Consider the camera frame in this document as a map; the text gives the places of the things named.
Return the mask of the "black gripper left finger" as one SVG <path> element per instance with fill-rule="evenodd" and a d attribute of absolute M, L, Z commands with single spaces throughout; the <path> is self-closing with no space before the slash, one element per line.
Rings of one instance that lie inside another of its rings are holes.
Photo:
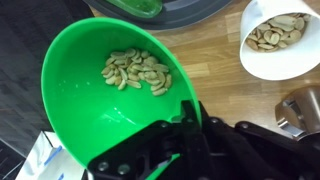
<path fill-rule="evenodd" d="M 157 120 L 93 158 L 94 180 L 211 180 L 210 150 L 196 111 L 185 100 L 178 123 Z"/>

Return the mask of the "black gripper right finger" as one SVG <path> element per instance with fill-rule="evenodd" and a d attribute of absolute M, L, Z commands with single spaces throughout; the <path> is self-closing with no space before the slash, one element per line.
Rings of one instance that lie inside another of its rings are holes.
<path fill-rule="evenodd" d="M 293 140 L 248 121 L 234 127 L 199 103 L 210 150 L 233 180 L 320 180 L 319 135 Z"/>

